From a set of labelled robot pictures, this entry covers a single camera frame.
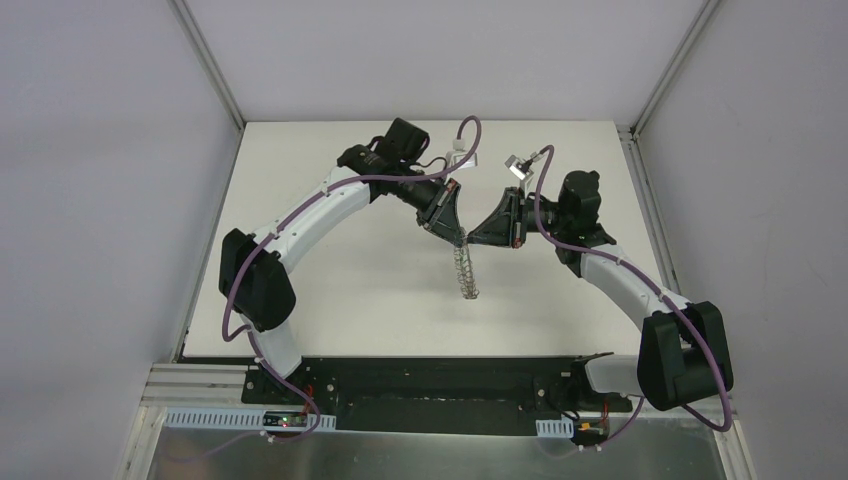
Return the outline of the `metal disc with key rings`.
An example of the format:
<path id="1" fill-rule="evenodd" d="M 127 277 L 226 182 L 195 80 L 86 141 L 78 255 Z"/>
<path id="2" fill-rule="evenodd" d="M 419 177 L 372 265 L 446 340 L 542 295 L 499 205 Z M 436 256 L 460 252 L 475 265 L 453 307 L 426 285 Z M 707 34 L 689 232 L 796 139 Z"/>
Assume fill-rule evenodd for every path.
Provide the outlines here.
<path id="1" fill-rule="evenodd" d="M 455 247 L 453 251 L 456 278 L 462 297 L 474 300 L 479 296 L 479 289 L 474 275 L 473 262 L 467 245 Z"/>

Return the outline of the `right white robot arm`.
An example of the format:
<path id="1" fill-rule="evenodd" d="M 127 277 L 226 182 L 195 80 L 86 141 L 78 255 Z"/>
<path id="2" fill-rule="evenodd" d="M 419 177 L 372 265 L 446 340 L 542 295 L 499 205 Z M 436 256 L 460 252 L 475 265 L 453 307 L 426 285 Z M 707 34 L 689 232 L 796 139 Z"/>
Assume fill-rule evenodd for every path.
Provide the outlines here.
<path id="1" fill-rule="evenodd" d="M 723 317 L 710 302 L 694 303 L 642 273 L 600 224 L 600 176 L 566 175 L 557 200 L 511 187 L 468 236 L 471 244 L 520 248 L 531 232 L 553 240 L 559 261 L 604 293 L 640 331 L 636 355 L 600 354 L 578 361 L 569 400 L 595 408 L 607 393 L 640 396 L 660 411 L 716 396 L 730 417 L 733 372 Z"/>

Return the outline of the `left controller board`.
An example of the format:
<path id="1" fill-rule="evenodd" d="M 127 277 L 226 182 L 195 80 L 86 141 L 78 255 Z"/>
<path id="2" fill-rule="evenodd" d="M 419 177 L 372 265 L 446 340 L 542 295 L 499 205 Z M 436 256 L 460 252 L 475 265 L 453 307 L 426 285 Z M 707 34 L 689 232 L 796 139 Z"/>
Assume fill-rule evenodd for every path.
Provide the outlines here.
<path id="1" fill-rule="evenodd" d="M 265 411 L 262 426 L 272 432 L 302 432 L 310 427 L 310 415 L 302 412 Z"/>

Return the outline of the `aluminium frame rail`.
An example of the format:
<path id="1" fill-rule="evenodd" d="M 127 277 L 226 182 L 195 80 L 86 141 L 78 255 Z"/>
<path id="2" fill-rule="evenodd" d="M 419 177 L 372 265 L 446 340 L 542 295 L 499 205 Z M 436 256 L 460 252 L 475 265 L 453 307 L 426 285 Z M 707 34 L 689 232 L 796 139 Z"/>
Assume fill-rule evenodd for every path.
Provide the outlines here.
<path id="1" fill-rule="evenodd" d="M 247 121 L 203 33 L 202 27 L 192 11 L 190 3 L 186 0 L 168 0 L 167 3 L 228 118 L 234 128 L 242 133 Z"/>

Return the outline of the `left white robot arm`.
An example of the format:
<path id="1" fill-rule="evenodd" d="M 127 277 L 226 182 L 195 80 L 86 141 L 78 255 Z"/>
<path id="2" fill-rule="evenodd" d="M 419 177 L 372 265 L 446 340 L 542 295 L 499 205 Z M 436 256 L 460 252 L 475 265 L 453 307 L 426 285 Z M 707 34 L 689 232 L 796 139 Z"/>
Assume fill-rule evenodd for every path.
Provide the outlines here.
<path id="1" fill-rule="evenodd" d="M 300 205 L 253 232 L 233 229 L 225 235 L 218 275 L 226 298 L 222 337 L 230 342 L 247 334 L 256 362 L 270 373 L 266 389 L 279 403 L 293 404 L 305 390 L 305 378 L 295 371 L 303 355 L 288 322 L 297 303 L 291 274 L 298 263 L 342 221 L 381 196 L 413 207 L 420 227 L 461 246 L 461 186 L 451 175 L 476 161 L 481 137 L 480 120 L 465 118 L 445 167 L 427 174 L 418 161 L 429 134 L 397 118 L 385 134 L 346 149 Z"/>

